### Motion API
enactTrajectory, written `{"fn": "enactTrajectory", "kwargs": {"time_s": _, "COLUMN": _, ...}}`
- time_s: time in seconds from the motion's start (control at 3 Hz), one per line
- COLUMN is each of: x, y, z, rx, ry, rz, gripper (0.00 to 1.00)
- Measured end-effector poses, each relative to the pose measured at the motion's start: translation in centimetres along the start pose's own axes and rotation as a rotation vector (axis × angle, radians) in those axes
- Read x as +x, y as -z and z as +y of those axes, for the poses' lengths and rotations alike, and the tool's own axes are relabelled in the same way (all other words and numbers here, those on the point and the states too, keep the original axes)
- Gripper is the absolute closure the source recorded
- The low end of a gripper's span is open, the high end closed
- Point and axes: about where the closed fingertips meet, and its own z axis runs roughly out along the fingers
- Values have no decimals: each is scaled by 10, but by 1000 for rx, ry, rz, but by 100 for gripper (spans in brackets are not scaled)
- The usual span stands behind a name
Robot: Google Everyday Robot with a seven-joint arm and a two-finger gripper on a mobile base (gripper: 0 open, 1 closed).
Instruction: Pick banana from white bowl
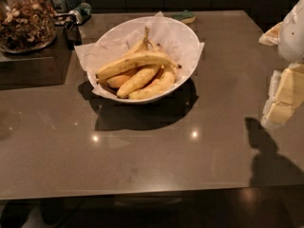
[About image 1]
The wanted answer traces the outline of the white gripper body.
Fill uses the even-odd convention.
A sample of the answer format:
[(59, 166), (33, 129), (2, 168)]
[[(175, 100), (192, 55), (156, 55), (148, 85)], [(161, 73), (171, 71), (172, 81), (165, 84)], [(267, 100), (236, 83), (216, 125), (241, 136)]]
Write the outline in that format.
[(288, 62), (304, 63), (304, 0), (299, 0), (282, 21), (278, 52)]

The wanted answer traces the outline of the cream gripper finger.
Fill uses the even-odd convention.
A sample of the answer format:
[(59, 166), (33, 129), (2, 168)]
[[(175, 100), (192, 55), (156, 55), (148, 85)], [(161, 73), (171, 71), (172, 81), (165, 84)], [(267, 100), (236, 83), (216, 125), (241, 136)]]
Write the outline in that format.
[(277, 46), (281, 25), (282, 23), (279, 22), (270, 29), (268, 29), (259, 37), (258, 41), (265, 46)]
[(291, 63), (283, 71), (275, 70), (262, 111), (261, 125), (268, 129), (284, 126), (303, 103), (304, 65)]

